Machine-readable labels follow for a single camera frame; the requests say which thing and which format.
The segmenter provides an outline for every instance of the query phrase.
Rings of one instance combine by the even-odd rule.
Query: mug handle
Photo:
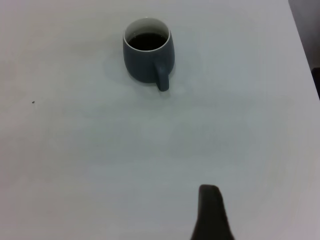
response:
[[[163,61],[154,61],[154,67],[157,75],[156,85],[160,92],[165,92],[169,89],[169,74],[166,65]]]

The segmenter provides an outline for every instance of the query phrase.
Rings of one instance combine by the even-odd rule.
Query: gray mug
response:
[[[130,41],[142,34],[158,34],[166,38],[156,49],[140,50]],[[156,83],[161,92],[169,89],[169,74],[175,65],[175,49],[171,31],[162,21],[145,17],[132,22],[123,33],[123,57],[128,72],[140,82]]]

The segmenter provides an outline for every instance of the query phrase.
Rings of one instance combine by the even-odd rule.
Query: mug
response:
[[[157,34],[165,38],[156,49],[140,50],[130,41],[142,34]],[[144,17],[132,22],[123,33],[123,57],[126,69],[136,80],[156,83],[161,92],[169,89],[169,74],[175,65],[175,49],[171,31],[162,21]]]

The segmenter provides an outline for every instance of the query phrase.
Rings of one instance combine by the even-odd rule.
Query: coffee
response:
[[[157,33],[142,33],[130,39],[128,44],[134,49],[149,51],[160,48],[166,43],[167,39],[167,37]]]

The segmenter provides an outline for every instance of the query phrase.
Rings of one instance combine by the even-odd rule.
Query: dark liquid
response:
[[[134,49],[149,51],[160,48],[167,39],[157,33],[142,33],[132,38],[128,43]]]

